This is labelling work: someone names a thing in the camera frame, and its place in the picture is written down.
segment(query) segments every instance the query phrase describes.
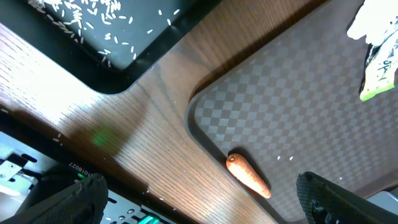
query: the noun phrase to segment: checkered pattern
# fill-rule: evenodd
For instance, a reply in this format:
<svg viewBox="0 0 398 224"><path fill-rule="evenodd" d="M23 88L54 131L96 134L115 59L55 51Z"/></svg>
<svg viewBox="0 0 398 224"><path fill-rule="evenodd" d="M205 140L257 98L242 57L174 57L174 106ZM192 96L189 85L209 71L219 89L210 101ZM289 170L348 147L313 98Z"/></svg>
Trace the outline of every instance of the checkered pattern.
<svg viewBox="0 0 398 224"><path fill-rule="evenodd" d="M367 45L346 27L360 2L332 1L198 100L199 127L225 155L255 158L287 221L304 218L299 173L355 191L398 168L397 91L358 95Z"/></svg>

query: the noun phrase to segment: brown wooden surface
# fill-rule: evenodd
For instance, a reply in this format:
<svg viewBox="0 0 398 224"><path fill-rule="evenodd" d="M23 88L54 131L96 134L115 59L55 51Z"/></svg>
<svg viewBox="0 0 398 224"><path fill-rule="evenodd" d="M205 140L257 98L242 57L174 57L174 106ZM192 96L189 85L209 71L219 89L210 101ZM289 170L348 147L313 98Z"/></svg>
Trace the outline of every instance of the brown wooden surface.
<svg viewBox="0 0 398 224"><path fill-rule="evenodd" d="M139 179L200 223L272 222L188 137L184 113L195 92L321 2L224 0L137 84L113 96L87 88L0 26L0 103L56 130L45 131L51 138L62 133L64 145L79 145L71 151L125 183ZM93 142L98 132L105 133L101 145Z"/></svg>

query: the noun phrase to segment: tray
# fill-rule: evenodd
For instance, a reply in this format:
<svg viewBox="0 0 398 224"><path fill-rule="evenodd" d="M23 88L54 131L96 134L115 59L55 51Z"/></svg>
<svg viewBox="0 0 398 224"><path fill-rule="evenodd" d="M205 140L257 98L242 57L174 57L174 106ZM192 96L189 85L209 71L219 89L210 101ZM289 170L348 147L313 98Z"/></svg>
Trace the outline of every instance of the tray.
<svg viewBox="0 0 398 224"><path fill-rule="evenodd" d="M361 102L368 46L346 35L362 3L327 2L188 106L192 139L228 174L228 154L243 154L272 197L243 188L279 223L307 222L295 190L305 171L361 197L397 183L398 93Z"/></svg>
<svg viewBox="0 0 398 224"><path fill-rule="evenodd" d="M49 4L39 12L32 7L35 1L40 0L0 1L0 22L93 90L116 94L132 86L221 0L59 0L62 4L57 5L56 12ZM105 24L101 18L101 13L106 14L107 1L112 5L121 3L120 10L113 8L115 19L105 16L111 24ZM81 27L78 22L58 23L75 19L73 12L77 9L70 4L81 8L77 12L82 13ZM60 29L63 25L74 33L73 38L71 33ZM84 38L82 44L79 29ZM105 40L107 33L111 33L109 40ZM105 49L111 53L98 53Z"/></svg>

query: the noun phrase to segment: tray rim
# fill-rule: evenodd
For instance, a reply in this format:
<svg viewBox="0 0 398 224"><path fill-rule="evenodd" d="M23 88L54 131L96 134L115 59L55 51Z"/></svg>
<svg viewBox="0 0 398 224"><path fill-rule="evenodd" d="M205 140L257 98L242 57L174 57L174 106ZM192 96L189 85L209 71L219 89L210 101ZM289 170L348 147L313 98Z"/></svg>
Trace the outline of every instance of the tray rim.
<svg viewBox="0 0 398 224"><path fill-rule="evenodd" d="M255 193L255 191L251 190L249 187L246 187L244 184L242 184L237 178L235 178L227 169L225 161L226 157L225 155L218 149L218 147L213 143L212 140L206 136L206 134L198 127L197 123L195 122L195 109L197 107L198 101L200 98L202 98L205 94L207 94L209 91L214 89L217 85L219 85L221 82L229 78L229 74L231 73L236 73L238 70L240 70L242 67L246 66L249 64L253 59L255 59L258 55L262 54L266 50L269 50L271 46L276 45L282 38L284 38L285 35L289 35L293 30L298 27L301 24L306 23L311 19L311 17L318 12L319 10L323 9L324 7L327 7L333 0L327 0L317 8L315 8L313 11L309 12L307 15L305 15L303 18L301 18L299 21L297 21L295 24L290 26L288 29L280 33L276 38L272 39L270 42L266 43L264 46L262 46L259 50L254 52L252 55L250 55L247 59L243 60L241 63L239 63L237 66L232 68L230 71L226 72L223 76L219 77L217 80L215 80L213 83L209 84L206 88L202 89L199 91L189 102L187 109L185 111L185 130L187 131L188 135L190 138L202 149L202 151L205 152L205 154L221 169L225 174L232 179L242 190L243 192L251 198L251 200L258 206L260 209L268 215L270 219L272 219L275 223L288 223L288 224L293 224L293 223L308 223L306 218L303 218L301 220L297 221L292 221L288 222L284 220L274 209L267 200L263 197L261 197L259 194ZM222 154L224 159L223 161L218 160L213 154ZM354 192L354 194L358 194L361 197L370 197L372 194L366 194L365 192L367 191L368 188L370 188L370 185L377 185L379 190L386 189L391 186L391 182L388 180L390 179L397 179L398 177L398 169L390 171L388 174L376 179L375 181L369 183L367 186L364 186Z"/></svg>
<svg viewBox="0 0 398 224"><path fill-rule="evenodd" d="M54 32L53 25L44 21L39 12L28 5L26 2L21 0L2 0L0 1L0 11L6 12L4 15L0 13L0 22L10 32L17 35L19 38L24 40L28 45L40 51L49 59L53 60L59 66L70 72L79 81L84 83L87 87L92 90L107 94L119 94L130 89L148 70L150 70L158 60L160 60L172 47L180 41L189 31L191 31L206 15L210 13L221 0L196 0L191 7L188 8L183 14L178 16L173 21L172 26L167 26L166 29L160 33L155 40L150 43L145 50L137 57L137 59L131 62L126 68L121 70L110 70L104 67L99 67L98 64L92 59L92 55L85 53L85 49L80 46L74 46L72 41L63 41L63 48L68 49L59 54L54 51L56 48L55 43L48 42L38 38L38 33L41 35L51 33L55 40L67 40L68 38L62 32ZM13 11L12 9L20 9L18 17L8 16L7 11ZM24 27L32 24L36 24L39 27L31 29L35 30L35 36L28 34L23 26L20 26L17 21L29 21L24 24ZM73 55L78 57L74 60L90 62L90 67L85 66L84 62L79 65L71 65L72 61L66 62L65 58L69 54L69 51L73 51ZM76 72L76 67L86 69L84 72Z"/></svg>

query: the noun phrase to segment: orange carrot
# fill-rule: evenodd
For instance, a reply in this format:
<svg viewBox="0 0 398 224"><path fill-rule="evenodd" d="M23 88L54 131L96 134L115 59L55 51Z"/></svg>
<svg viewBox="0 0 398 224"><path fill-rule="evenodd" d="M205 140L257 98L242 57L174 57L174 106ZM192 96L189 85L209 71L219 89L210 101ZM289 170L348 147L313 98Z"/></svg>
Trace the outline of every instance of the orange carrot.
<svg viewBox="0 0 398 224"><path fill-rule="evenodd" d="M259 193L265 198L271 197L271 191L264 181L258 176L249 162L239 154L231 154L226 160L228 170L244 185Z"/></svg>

